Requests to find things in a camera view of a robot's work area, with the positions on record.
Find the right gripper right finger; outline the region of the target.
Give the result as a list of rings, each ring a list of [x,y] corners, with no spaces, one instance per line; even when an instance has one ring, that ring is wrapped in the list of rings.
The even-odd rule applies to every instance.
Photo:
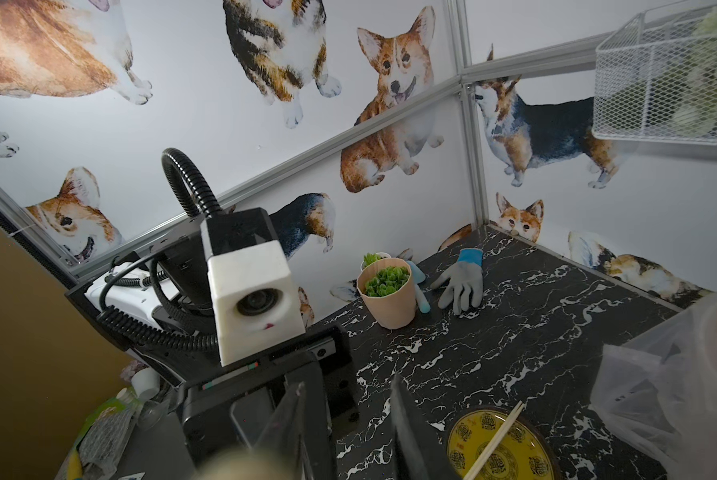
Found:
[[[390,408],[396,478],[460,479],[439,443],[436,431],[426,422],[399,374],[393,378]]]

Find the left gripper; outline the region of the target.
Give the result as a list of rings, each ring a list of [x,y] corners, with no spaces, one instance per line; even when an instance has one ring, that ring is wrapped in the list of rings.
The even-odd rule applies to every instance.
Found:
[[[192,462],[254,448],[286,390],[298,382],[306,384],[306,465],[336,464],[336,442],[360,418],[350,338],[340,325],[318,326],[182,384],[178,419]]]

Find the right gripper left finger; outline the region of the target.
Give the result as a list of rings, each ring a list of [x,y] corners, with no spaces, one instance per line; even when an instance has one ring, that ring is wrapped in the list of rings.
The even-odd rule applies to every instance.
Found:
[[[306,384],[298,382],[286,390],[254,446],[262,479],[306,479],[305,419]]]

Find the bare wooden chopsticks pair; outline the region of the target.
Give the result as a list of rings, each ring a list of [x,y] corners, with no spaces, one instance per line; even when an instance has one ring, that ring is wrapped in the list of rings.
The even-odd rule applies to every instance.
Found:
[[[472,468],[467,472],[464,480],[475,480],[481,473],[482,468],[487,464],[489,458],[496,451],[502,440],[509,433],[514,423],[518,420],[526,407],[525,402],[519,402],[517,406],[511,411],[506,417],[503,425],[498,429],[494,437],[487,444],[486,448],[482,451],[480,456],[475,461]]]

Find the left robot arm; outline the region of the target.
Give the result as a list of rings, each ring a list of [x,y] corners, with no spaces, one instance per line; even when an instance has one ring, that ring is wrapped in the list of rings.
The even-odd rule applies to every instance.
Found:
[[[336,440],[358,418],[348,335],[314,325],[288,265],[306,238],[330,240],[330,202],[306,194],[276,213],[224,209],[184,152],[164,150],[162,171],[186,221],[70,299],[172,375],[194,463],[258,448],[333,478]]]

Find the dark yellow patterned plate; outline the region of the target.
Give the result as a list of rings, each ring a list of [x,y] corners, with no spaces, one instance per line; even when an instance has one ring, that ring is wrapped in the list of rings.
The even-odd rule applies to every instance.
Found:
[[[458,418],[445,442],[447,456],[456,472],[465,476],[510,412],[489,406],[471,409]],[[562,477],[559,462],[540,431],[519,417],[483,466],[480,479],[544,479]]]

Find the brown pot green plant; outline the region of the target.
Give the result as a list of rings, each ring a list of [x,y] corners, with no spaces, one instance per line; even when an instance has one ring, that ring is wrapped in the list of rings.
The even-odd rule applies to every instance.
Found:
[[[356,288],[380,326],[398,330],[414,320],[415,282],[405,260],[384,258],[371,263],[358,276]]]

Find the teal garden trowel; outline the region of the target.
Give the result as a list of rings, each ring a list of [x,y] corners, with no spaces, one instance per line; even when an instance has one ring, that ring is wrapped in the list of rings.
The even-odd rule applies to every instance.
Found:
[[[431,306],[421,288],[421,285],[427,280],[427,276],[424,272],[422,272],[422,270],[420,270],[420,268],[418,268],[415,262],[408,260],[407,263],[412,272],[412,280],[415,286],[415,296],[418,308],[422,314],[428,314],[431,312]]]

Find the grey blue work glove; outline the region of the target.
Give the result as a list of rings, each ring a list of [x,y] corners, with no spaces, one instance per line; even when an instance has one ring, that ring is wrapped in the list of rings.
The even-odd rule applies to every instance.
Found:
[[[463,249],[457,261],[432,284],[432,290],[444,289],[438,308],[452,308],[460,315],[481,306],[484,296],[484,252],[477,248]]]

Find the white pot green plant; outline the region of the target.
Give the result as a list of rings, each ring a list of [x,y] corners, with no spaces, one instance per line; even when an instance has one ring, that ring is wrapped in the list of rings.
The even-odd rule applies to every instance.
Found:
[[[387,258],[391,258],[391,256],[390,256],[390,254],[385,253],[385,252],[367,253],[364,255],[364,257],[362,259],[361,270],[366,269],[367,267],[369,267],[370,265],[372,265],[373,263],[375,263],[379,260],[383,260],[383,259],[387,259]]]

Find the clear plastic bin liner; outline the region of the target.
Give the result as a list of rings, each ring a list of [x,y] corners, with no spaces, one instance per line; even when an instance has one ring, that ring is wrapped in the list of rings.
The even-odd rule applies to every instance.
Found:
[[[717,479],[717,293],[607,345],[591,407],[671,479]]]

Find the artificial fern with flower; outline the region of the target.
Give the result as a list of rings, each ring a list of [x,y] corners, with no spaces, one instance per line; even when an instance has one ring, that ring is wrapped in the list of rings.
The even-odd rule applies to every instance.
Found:
[[[683,137],[717,138],[717,6],[693,31],[687,64],[673,128]]]

